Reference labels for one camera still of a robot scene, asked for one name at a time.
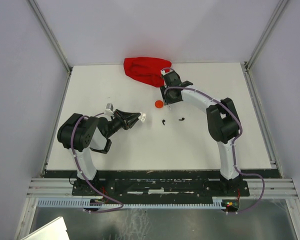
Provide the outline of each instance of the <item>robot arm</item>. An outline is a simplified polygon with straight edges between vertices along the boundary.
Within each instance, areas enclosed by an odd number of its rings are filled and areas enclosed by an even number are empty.
[[[89,117],[83,119],[78,125],[74,140],[73,148],[77,156],[81,170],[88,180],[93,180],[96,176],[97,169],[91,158],[91,151],[107,154],[111,147],[109,139],[119,129],[131,129],[140,119],[144,122],[146,114],[142,112],[124,112],[116,109],[113,111],[112,104],[108,104],[106,108],[107,115],[111,116],[111,121],[105,117]],[[83,115],[74,113],[58,130],[57,139],[68,149],[73,160],[73,152],[71,150],[70,141],[76,122]],[[84,180],[81,172],[77,168],[77,177]]]
[[[239,173],[235,170],[232,148],[232,140],[239,134],[238,124],[221,106],[210,100],[208,97],[193,90],[182,89],[191,86],[192,83],[189,81],[181,82],[179,75],[175,71],[169,73],[163,72],[162,77],[165,86],[162,86],[160,90],[165,105],[184,101],[196,106],[207,114],[209,133],[212,138],[217,141],[219,148],[221,161],[220,178],[221,180],[224,180],[224,182],[227,182],[227,185],[234,185],[233,182],[238,182],[240,178]],[[236,108],[230,98],[220,100],[220,102],[229,108],[238,118]]]

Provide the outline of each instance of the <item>orange round object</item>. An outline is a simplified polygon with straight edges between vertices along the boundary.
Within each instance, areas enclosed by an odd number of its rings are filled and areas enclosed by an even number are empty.
[[[158,100],[158,101],[155,101],[154,105],[156,108],[161,109],[164,107],[164,102],[161,100]]]

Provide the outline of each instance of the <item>folded red cloth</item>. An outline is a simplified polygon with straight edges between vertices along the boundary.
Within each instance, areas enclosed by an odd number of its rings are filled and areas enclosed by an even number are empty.
[[[171,67],[171,62],[155,57],[130,57],[124,59],[123,67],[128,77],[159,88],[165,84],[160,70]]]

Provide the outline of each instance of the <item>white table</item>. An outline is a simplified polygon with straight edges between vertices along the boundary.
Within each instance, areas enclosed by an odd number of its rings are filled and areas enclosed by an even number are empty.
[[[182,81],[192,82],[214,98],[231,98],[243,135],[236,142],[241,169],[270,169],[254,107],[239,63],[178,63]],[[91,152],[98,170],[215,170],[220,168],[217,143],[208,132],[205,113],[179,102],[158,109],[159,88],[127,77],[123,65],[75,66],[62,107],[59,127],[73,114],[93,116],[107,103],[125,112],[144,112],[146,121],[115,133],[108,154]],[[55,136],[48,170],[74,170],[69,151]]]

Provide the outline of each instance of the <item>wall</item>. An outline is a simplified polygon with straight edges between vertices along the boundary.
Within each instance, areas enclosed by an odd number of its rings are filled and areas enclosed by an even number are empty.
[[[249,60],[279,0],[37,0],[68,62]]]
[[[0,239],[13,239],[67,73],[25,0],[0,1]]]
[[[283,171],[300,197],[300,0],[290,1],[252,76]]]

